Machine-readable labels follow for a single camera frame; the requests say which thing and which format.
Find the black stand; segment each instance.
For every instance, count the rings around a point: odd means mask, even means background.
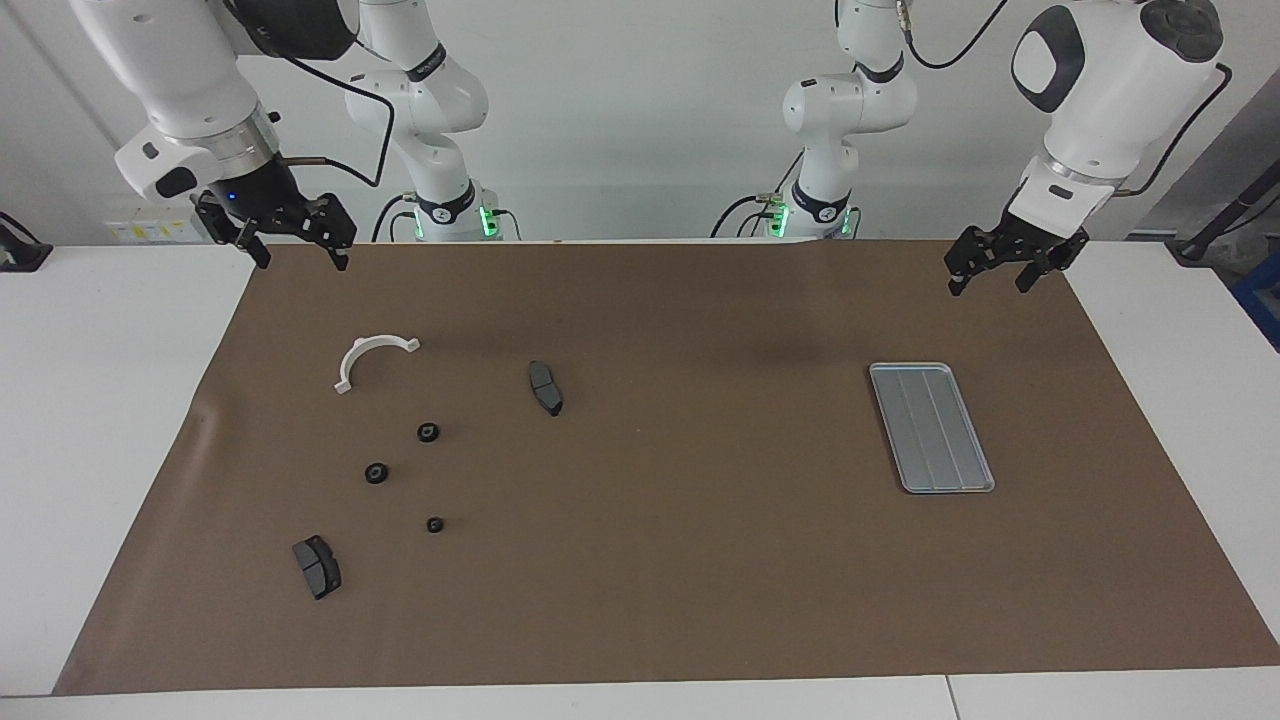
[[[27,228],[4,213],[0,213],[0,220],[31,238],[31,242],[26,242],[0,224],[0,249],[13,258],[10,261],[4,261],[0,258],[0,273],[35,273],[38,270],[45,264],[45,258],[49,258],[49,254],[54,251],[54,246],[40,242]]]
[[[1249,208],[1253,208],[1276,184],[1280,184],[1280,160],[1272,163],[1258,179],[1253,181],[1253,184],[1247,187],[1239,197],[1224,208],[1196,237],[1187,241],[1185,245],[1171,247],[1174,259],[1181,265],[1192,265],[1203,260],[1208,246],[1221,237],[1235,220],[1239,220]]]

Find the metal tray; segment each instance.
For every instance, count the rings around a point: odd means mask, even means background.
[[[877,363],[870,375],[908,492],[996,489],[951,368],[942,363]]]

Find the robotic arm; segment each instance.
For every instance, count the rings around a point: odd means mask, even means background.
[[[1069,268],[1084,220],[1187,113],[1221,47],[1210,0],[1076,0],[1036,18],[1012,74],[1052,123],[995,229],[970,225],[947,252],[952,295],[1005,263],[1027,264],[1021,292]]]
[[[413,179],[422,238],[500,240],[490,211],[497,196],[471,179],[462,151],[444,137],[484,123],[489,97],[480,81],[448,55],[421,1],[360,0],[360,18],[365,46],[394,67],[351,82],[396,106],[392,147]],[[365,96],[348,92],[347,111],[370,132],[385,127],[384,109]]]
[[[244,51],[248,38],[300,59],[338,58],[355,41],[353,0],[238,0],[234,17],[212,0],[70,4],[146,108],[148,126],[115,156],[140,195],[164,202],[207,187],[197,215],[216,242],[248,252],[259,268],[270,261],[262,232],[314,242],[346,269],[356,225],[337,196],[308,200],[298,191],[257,94],[236,67],[233,41]]]
[[[858,170],[855,133],[905,126],[915,114],[915,81],[904,72],[905,44],[893,0],[844,0],[836,8],[840,45],[854,72],[791,86],[787,127],[804,142],[800,177],[774,227],[780,237],[829,237],[844,224]]]

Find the white table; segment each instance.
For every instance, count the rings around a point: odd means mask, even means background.
[[[251,269],[109,247],[0,275],[0,717],[1280,717],[1280,669],[17,697],[52,688]],[[1094,243],[1069,278],[1280,634],[1280,356],[1160,246]]]

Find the small black washer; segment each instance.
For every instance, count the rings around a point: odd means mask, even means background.
[[[435,442],[440,439],[440,425],[435,423],[422,423],[417,428],[417,439],[420,442]]]
[[[374,462],[372,465],[365,468],[365,482],[371,486],[380,486],[387,482],[392,474],[390,468],[381,462]]]

